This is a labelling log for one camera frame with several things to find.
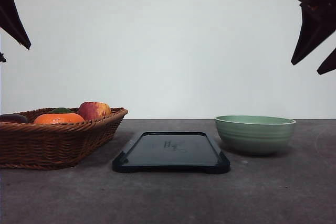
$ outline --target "woven basket rim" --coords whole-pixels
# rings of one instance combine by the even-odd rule
[[[21,113],[34,113],[39,110],[52,110],[54,108],[42,108],[37,110],[30,110],[25,112],[17,112],[14,114],[21,114]],[[101,118],[92,119],[92,120],[86,120],[83,122],[78,123],[54,123],[54,124],[36,124],[36,123],[9,123],[9,122],[0,122],[0,130],[18,130],[23,128],[30,128],[30,129],[43,129],[43,130],[56,130],[56,131],[63,131],[66,128],[72,128],[74,130],[80,130],[81,127],[87,126],[87,124],[90,124],[91,127],[97,127],[100,125],[103,125],[106,123],[106,121],[115,121],[120,117],[125,116],[128,114],[128,110],[126,110],[123,107],[120,108],[111,108],[112,114],[103,116]]]

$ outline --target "black plastic tray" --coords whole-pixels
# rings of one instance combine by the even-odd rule
[[[201,170],[226,173],[230,162],[204,132],[141,132],[113,160],[116,172]]]

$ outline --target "apple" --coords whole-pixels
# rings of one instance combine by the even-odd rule
[[[84,102],[78,108],[77,113],[85,120],[92,120],[111,114],[111,109],[103,102]]]
[[[27,117],[19,114],[3,114],[0,115],[0,122],[3,123],[28,123]]]

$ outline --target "green bowl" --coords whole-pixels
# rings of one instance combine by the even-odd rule
[[[279,151],[290,140],[295,120],[253,115],[224,115],[215,118],[218,134],[229,147],[248,154]]]

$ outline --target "gray table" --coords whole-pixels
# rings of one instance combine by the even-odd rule
[[[113,141],[74,168],[1,170],[1,223],[335,223],[336,120],[298,120],[270,157],[226,150],[227,174],[111,170],[137,131],[206,131],[213,120],[124,120]]]

